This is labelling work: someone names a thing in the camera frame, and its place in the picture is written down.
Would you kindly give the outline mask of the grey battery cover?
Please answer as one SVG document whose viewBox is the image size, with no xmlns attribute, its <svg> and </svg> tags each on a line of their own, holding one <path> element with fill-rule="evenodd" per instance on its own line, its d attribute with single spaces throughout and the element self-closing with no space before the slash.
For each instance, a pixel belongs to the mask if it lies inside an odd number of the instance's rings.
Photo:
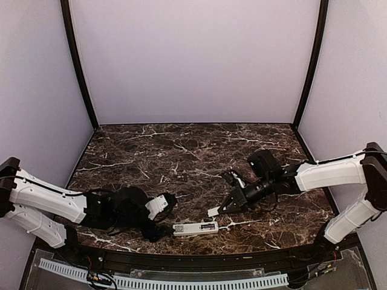
<svg viewBox="0 0 387 290">
<path fill-rule="evenodd" d="M 207 211 L 208 217 L 212 218 L 212 217 L 219 215 L 218 210 L 219 210 L 219 207 L 214 207 L 214 208 L 208 209 L 208 211 Z"/>
</svg>

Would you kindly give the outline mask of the white remote control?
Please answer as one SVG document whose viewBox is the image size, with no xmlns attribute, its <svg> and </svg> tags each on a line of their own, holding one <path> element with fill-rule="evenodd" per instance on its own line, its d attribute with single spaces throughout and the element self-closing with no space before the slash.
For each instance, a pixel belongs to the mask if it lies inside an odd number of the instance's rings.
<svg viewBox="0 0 387 290">
<path fill-rule="evenodd" d="M 215 224 L 216 228 L 214 230 L 201 230 L 202 224 Z M 175 224 L 172 226 L 174 229 L 174 236 L 195 236 L 201 234 L 213 234 L 217 233 L 218 223 L 217 222 L 204 222 L 204 223 L 195 223 L 195 224 Z"/>
</svg>

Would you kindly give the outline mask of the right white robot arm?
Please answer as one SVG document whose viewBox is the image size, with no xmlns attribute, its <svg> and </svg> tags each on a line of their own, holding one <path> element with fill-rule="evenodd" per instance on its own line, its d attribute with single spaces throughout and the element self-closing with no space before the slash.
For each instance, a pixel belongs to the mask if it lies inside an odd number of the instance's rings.
<svg viewBox="0 0 387 290">
<path fill-rule="evenodd" d="M 269 195 L 298 195 L 314 189 L 346 184 L 366 186 L 361 197 L 319 231 L 308 256 L 323 261 L 348 234 L 386 211 L 386 152 L 375 143 L 352 155 L 325 161 L 304 161 L 282 167 L 269 150 L 259 150 L 248 158 L 257 181 L 248 182 L 235 171 L 221 176 L 232 186 L 219 214 L 244 212 Z"/>
</svg>

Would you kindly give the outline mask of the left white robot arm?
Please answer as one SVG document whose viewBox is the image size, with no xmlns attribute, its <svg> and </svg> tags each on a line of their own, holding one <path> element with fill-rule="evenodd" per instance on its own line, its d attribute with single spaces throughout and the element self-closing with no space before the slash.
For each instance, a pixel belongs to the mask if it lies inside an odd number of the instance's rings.
<svg viewBox="0 0 387 290">
<path fill-rule="evenodd" d="M 100 230 L 136 228 L 145 239 L 157 242 L 174 231 L 155 220 L 172 206 L 166 194 L 151 199 L 138 187 L 123 187 L 117 192 L 103 188 L 74 192 L 29 174 L 20 168 L 17 158 L 1 164 L 1 217 L 13 220 L 52 248 L 62 247 L 62 254 L 72 263 L 85 259 L 85 249 L 76 243 L 76 230 L 55 222 L 46 213 Z"/>
</svg>

